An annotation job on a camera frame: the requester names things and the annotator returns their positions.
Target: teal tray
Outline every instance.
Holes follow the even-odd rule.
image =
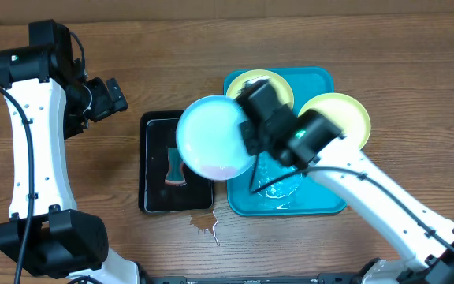
[[[268,69],[282,76],[294,95],[294,114],[298,114],[303,105],[311,98],[328,92],[334,92],[332,77],[319,67]],[[230,73],[224,81],[224,94],[229,85],[247,70]],[[259,157],[259,168],[255,174],[255,186],[295,169],[281,167],[267,153]],[[259,194],[250,194],[248,184],[253,167],[232,180],[227,181],[227,193],[230,207],[242,216],[275,215],[316,215],[336,214],[341,212],[346,203],[339,196],[308,177],[291,177],[281,181],[273,188]]]

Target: wooden table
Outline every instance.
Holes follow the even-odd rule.
[[[71,24],[92,77],[116,77],[128,111],[66,141],[78,208],[102,218],[110,245],[151,275],[229,277],[357,271],[396,253],[354,211],[244,218],[216,188],[216,246],[191,213],[137,207],[140,117],[221,94],[235,69],[318,65],[372,120],[365,152],[423,203],[454,220],[454,13],[234,21]],[[27,27],[0,27],[0,50],[27,45]],[[0,96],[0,222],[8,220],[13,163]],[[15,263],[0,252],[0,282]],[[64,283],[24,273],[23,283]]]

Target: black cable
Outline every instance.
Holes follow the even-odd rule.
[[[14,284],[20,283],[20,276],[22,274],[22,265],[24,264],[25,249],[28,244],[29,231],[31,230],[31,218],[34,211],[35,204],[35,164],[34,164],[34,152],[32,147],[31,129],[29,128],[29,121],[25,115],[24,110],[19,103],[3,88],[0,87],[0,93],[8,99],[13,106],[17,109],[20,117],[22,118],[22,124],[24,125],[25,137],[28,142],[28,163],[29,163],[29,196],[28,196],[28,217],[25,221],[24,236],[22,237],[22,244],[20,245],[19,258],[17,261],[17,267],[15,270]]]
[[[82,68],[81,68],[81,73],[78,75],[78,77],[82,77],[85,74],[85,51],[84,51],[84,46],[82,45],[80,39],[78,38],[78,35],[76,35],[74,32],[69,32],[71,36],[76,40],[76,43],[78,43],[78,47],[80,48],[80,52],[82,53]]]
[[[251,172],[251,177],[250,177],[250,185],[249,185],[249,190],[251,190],[251,187],[253,186],[253,181],[255,181],[255,173],[257,172],[257,167],[259,166],[259,155],[257,154],[255,156],[255,164],[253,165],[253,172]]]
[[[359,173],[354,170],[349,170],[349,169],[340,168],[340,167],[336,167],[336,166],[310,166],[303,170],[296,170],[294,172],[284,174],[281,177],[274,179],[274,180],[266,183],[265,185],[259,187],[258,189],[254,190],[252,192],[252,194],[261,192],[262,190],[267,189],[271,185],[274,185],[275,183],[277,183],[279,181],[283,181],[284,179],[290,178],[294,175],[308,174],[310,172],[315,172],[315,171],[320,171],[320,170],[331,170],[331,171],[335,171],[335,172],[342,173],[342,174],[351,174],[351,175],[358,177],[362,181],[370,182],[372,185],[376,186],[379,190],[381,190],[391,200],[393,200],[393,202],[395,202],[404,212],[406,212],[409,215],[409,217],[411,217],[413,220],[415,220],[416,224],[418,224],[418,226],[421,226],[429,236],[435,238],[437,242],[439,242],[441,245],[443,245],[445,248],[447,248],[449,251],[451,251],[454,254],[454,248],[447,241],[445,241],[441,237],[439,237],[439,235],[436,234],[436,231],[434,229],[427,226],[420,218],[418,218],[418,216],[415,215],[415,213],[413,213],[409,208],[407,208],[407,206],[404,203],[402,203],[402,201],[400,201],[398,198],[396,198],[386,187],[384,187],[383,185],[381,185],[379,182],[375,181],[374,179],[368,177],[367,174]]]
[[[70,282],[68,282],[68,284],[77,284],[77,283],[81,283],[83,281],[87,281],[87,283],[90,282],[93,284],[102,284],[101,282],[99,282],[98,280],[95,280],[91,276],[80,276],[79,278],[75,278],[75,279],[71,280]]]

